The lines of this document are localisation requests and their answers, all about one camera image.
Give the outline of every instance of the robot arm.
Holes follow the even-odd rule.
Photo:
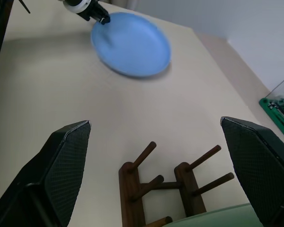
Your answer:
[[[89,21],[94,18],[101,24],[110,22],[109,13],[98,3],[99,0],[64,0],[64,6],[83,19]]]

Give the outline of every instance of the blue plate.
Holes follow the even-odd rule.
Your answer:
[[[151,22],[130,13],[112,13],[111,22],[97,22],[91,42],[99,58],[110,68],[133,77],[163,71],[170,62],[165,35]]]

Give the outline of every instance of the white wall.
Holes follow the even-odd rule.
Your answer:
[[[284,79],[284,0],[140,0],[137,11],[226,38],[270,90]]]

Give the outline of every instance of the white table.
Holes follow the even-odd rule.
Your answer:
[[[69,226],[121,226],[118,169],[152,140],[158,146],[139,167],[142,182],[159,174],[175,180],[179,163],[216,144],[222,151],[195,169],[199,186],[233,171],[220,117],[257,120],[190,28],[146,16],[168,37],[172,62],[161,76],[136,80],[97,58],[93,20],[54,0],[27,6],[31,15],[14,2],[0,53],[0,196],[53,131],[81,120],[90,120],[92,130]],[[147,223],[184,217],[178,191],[153,191],[143,199]],[[237,179],[203,199],[208,211],[248,201]]]

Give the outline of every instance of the glass case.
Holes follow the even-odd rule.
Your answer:
[[[284,134],[284,81],[262,98],[259,104]]]

